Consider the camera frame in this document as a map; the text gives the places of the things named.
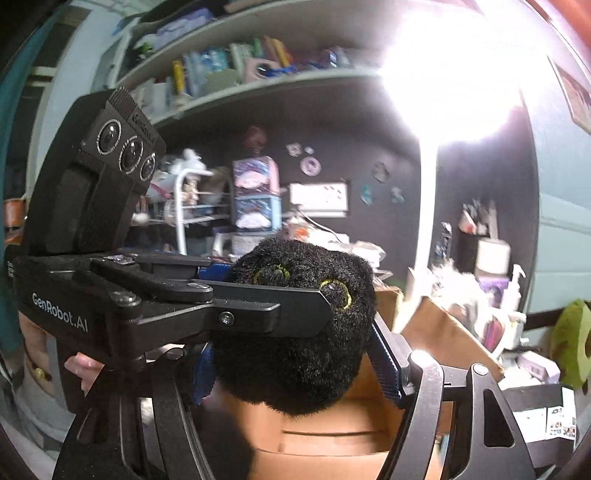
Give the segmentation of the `person's left hand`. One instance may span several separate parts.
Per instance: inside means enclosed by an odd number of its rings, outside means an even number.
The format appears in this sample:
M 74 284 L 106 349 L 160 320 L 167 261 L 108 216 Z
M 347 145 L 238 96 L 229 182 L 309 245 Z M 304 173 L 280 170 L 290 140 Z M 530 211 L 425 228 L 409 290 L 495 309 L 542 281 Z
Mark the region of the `person's left hand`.
M 81 389 L 84 394 L 87 394 L 103 369 L 104 364 L 78 352 L 65 361 L 64 367 L 80 379 Z

